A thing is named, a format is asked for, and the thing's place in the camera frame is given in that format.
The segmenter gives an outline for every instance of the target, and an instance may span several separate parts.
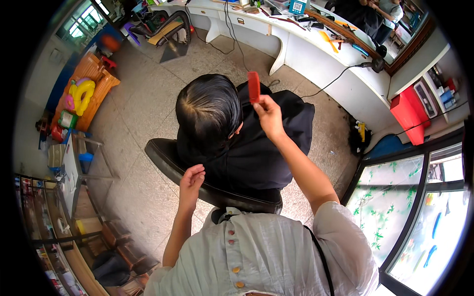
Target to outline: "barber's right hand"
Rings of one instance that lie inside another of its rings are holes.
[[[280,137],[286,136],[280,106],[269,95],[260,95],[260,102],[254,103],[253,106],[270,141],[275,143]]]

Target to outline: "yellow comb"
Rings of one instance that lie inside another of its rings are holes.
[[[318,31],[318,32],[319,32],[319,34],[321,35],[321,37],[323,38],[324,41],[329,42],[329,44],[331,44],[332,50],[334,50],[334,52],[338,54],[339,51],[334,46],[334,43],[331,42],[331,40],[329,39],[329,36],[326,34],[326,32],[324,32],[324,31]]]
[[[350,27],[351,29],[354,29],[354,30],[357,30],[358,28],[355,27],[355,26],[350,26],[348,23],[345,23],[345,22],[341,22],[340,20],[335,20],[334,21],[336,24],[340,24],[341,26],[344,25],[346,27]]]

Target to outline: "red comb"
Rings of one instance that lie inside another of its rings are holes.
[[[260,102],[260,79],[257,72],[247,72],[248,97],[250,103]]]

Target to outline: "tiled floor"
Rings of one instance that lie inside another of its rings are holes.
[[[198,30],[201,38],[206,31]],[[219,36],[212,42],[223,51],[232,48],[232,41]],[[288,89],[299,96],[319,89],[287,66],[274,75],[268,72],[274,58],[241,45],[249,70],[257,71],[260,80],[273,92]],[[132,232],[143,249],[161,261],[178,207],[179,187],[163,175],[144,153],[152,138],[176,138],[178,123],[174,104],[179,91],[194,78],[206,73],[227,75],[235,85],[246,81],[246,70],[238,48],[224,55],[193,36],[186,57],[159,64],[163,47],[142,42],[141,47],[125,41],[112,57],[117,63],[121,83],[104,99],[90,126],[95,137],[105,143],[106,156],[120,181],[112,184],[89,184],[96,205],[110,219],[118,217]],[[330,178],[342,197],[355,170],[357,159],[347,144],[347,113],[324,92],[305,98],[314,104],[313,141],[309,157]],[[282,215],[312,222],[310,206],[293,181],[282,191]],[[199,201],[192,221],[192,232],[202,227],[212,205]]]

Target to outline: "black chair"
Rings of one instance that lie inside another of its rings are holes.
[[[177,18],[181,18],[182,23],[175,21]],[[161,57],[160,63],[167,62],[182,56],[185,56],[188,52],[188,46],[191,41],[191,27],[188,16],[182,10],[179,10],[168,17],[168,13],[163,10],[157,11],[155,15],[146,23],[152,23],[157,25],[158,28],[155,31],[150,31],[148,28],[150,26],[145,26],[145,24],[139,24],[133,27],[130,27],[130,32],[143,35],[148,39],[149,43],[155,44],[156,47],[167,44]],[[186,31],[186,42],[179,43],[173,40],[173,35],[178,33],[181,29]]]
[[[165,176],[179,185],[187,166],[178,156],[176,142],[170,139],[151,139],[146,144],[145,153]],[[278,189],[242,189],[229,192],[207,182],[201,186],[199,198],[219,208],[233,206],[252,213],[280,214],[283,206]]]

